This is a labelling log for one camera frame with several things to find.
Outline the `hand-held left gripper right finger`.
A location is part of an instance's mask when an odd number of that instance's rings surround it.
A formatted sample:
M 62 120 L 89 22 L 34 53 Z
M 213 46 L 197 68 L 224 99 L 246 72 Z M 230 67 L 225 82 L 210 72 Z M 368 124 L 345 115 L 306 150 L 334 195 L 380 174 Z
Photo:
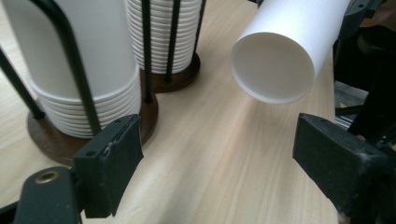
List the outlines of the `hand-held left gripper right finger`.
M 375 180 L 388 156 L 334 123 L 302 113 L 298 117 L 292 157 L 336 210 L 348 217 L 365 214 Z

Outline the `single white paper cup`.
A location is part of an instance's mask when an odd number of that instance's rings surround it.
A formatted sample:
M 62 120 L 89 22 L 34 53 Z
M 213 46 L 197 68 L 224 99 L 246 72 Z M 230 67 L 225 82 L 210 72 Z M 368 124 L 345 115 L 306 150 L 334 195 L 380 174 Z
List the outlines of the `single white paper cup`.
M 263 0 L 233 45 L 239 87 L 270 104 L 304 97 L 339 35 L 349 1 Z

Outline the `stack of white paper cups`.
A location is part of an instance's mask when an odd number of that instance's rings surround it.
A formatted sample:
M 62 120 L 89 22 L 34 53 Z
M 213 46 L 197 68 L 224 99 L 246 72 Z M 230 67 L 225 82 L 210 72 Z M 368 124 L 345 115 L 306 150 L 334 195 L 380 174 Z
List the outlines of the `stack of white paper cups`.
M 100 125 L 141 109 L 139 66 L 128 35 L 124 0 L 53 0 L 73 30 Z M 1 0 L 50 122 L 62 133 L 91 138 L 92 129 L 47 16 L 30 0 Z
M 145 69 L 143 39 L 143 0 L 127 0 L 127 17 L 136 60 Z M 164 75 L 167 69 L 168 51 L 174 0 L 150 1 L 151 72 Z M 172 73 L 186 69 L 194 52 L 202 0 L 181 0 L 177 23 L 177 35 Z

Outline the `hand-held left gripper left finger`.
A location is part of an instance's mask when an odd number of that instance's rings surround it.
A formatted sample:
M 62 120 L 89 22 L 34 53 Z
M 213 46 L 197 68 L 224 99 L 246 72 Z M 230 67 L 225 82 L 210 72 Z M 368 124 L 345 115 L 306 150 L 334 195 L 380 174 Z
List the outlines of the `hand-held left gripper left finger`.
M 86 218 L 116 215 L 143 158 L 140 118 L 136 114 L 112 121 L 75 154 L 73 166 L 84 185 Z

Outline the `black rod wooden cup holder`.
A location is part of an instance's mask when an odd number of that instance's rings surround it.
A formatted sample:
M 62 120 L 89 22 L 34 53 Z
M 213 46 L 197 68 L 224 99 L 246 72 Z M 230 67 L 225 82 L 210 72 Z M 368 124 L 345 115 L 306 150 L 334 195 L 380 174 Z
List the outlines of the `black rod wooden cup holder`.
M 25 101 L 31 108 L 31 115 L 27 121 L 28 132 L 37 147 L 48 157 L 63 164 L 71 164 L 73 156 L 77 151 L 86 145 L 89 140 L 102 131 L 102 127 L 97 116 L 95 105 L 92 99 L 88 79 L 84 71 L 83 63 L 78 51 L 78 45 L 71 28 L 70 22 L 53 0 L 30 0 L 49 19 L 61 40 L 64 54 L 72 71 L 73 79 L 77 85 L 78 94 L 84 107 L 88 122 L 92 129 L 91 138 L 79 138 L 62 133 L 50 122 L 43 106 L 38 101 L 36 92 L 27 85 L 19 86 Z M 137 115 L 141 118 L 140 136 L 143 142 L 148 141 L 158 118 L 157 102 L 148 103 L 145 101 L 145 93 L 142 90 L 143 83 L 139 69 L 140 89 L 141 89 L 141 109 Z
M 144 91 L 147 98 L 151 97 L 154 93 L 164 93 L 181 90 L 189 86 L 198 76 L 201 62 L 198 54 L 195 51 L 201 31 L 206 0 L 202 0 L 200 20 L 198 24 L 198 31 L 196 35 L 195 47 L 191 63 L 183 71 L 173 74 L 172 64 L 174 59 L 180 1 L 181 0 L 174 0 L 167 69 L 164 75 L 154 74 L 151 72 L 150 1 L 142 1 L 145 69 L 141 71 L 141 78 L 143 83 L 142 90 Z

